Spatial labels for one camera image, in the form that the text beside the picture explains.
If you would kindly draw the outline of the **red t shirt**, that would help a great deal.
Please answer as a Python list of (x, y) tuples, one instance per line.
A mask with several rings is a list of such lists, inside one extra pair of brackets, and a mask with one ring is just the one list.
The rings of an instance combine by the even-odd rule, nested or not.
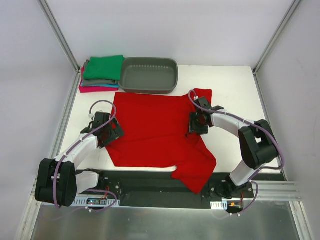
[(195, 106), (187, 94), (165, 96), (117, 92), (116, 119), (124, 131), (106, 147), (116, 167), (176, 167), (171, 177), (199, 194), (217, 161), (201, 136), (189, 132)]

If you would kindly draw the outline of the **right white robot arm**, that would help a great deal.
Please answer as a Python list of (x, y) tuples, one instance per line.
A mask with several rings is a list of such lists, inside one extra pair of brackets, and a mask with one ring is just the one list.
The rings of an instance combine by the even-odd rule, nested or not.
[(221, 106), (211, 106), (206, 97), (189, 98), (195, 112), (189, 116), (189, 132), (206, 135), (209, 128), (220, 128), (238, 137), (242, 160), (238, 166), (215, 187), (215, 194), (231, 199), (242, 193), (255, 174), (280, 154), (269, 123), (261, 119), (249, 121), (231, 114)]

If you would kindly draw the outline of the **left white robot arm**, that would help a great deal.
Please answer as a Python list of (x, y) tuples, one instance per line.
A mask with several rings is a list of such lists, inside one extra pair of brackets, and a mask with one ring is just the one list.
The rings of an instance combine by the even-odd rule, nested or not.
[(106, 183), (99, 174), (85, 170), (76, 173), (85, 158), (97, 149), (102, 149), (125, 135), (115, 116), (96, 112), (76, 141), (54, 158), (43, 159), (38, 168), (35, 199), (56, 207), (69, 207), (76, 196), (87, 190), (99, 195)]

